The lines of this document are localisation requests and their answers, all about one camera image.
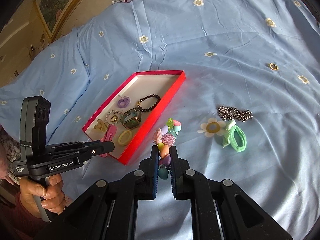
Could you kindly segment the dark red sleeve forearm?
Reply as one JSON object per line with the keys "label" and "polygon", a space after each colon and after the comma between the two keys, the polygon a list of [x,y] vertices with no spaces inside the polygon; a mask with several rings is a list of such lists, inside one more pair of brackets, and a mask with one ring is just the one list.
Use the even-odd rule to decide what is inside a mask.
{"label": "dark red sleeve forearm", "polygon": [[49,223],[33,216],[22,205],[20,193],[15,202],[13,208],[1,203],[1,239],[34,239]]}

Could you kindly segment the person's left hand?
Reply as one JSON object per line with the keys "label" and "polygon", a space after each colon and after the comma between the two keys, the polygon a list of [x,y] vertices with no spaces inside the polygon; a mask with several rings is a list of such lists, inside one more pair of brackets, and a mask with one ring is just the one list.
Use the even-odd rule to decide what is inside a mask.
{"label": "person's left hand", "polygon": [[44,186],[27,177],[20,179],[20,201],[24,208],[33,216],[41,218],[34,196],[43,197],[41,206],[52,213],[61,213],[66,207],[65,194],[62,191],[63,180],[60,174],[49,177],[49,185]]}

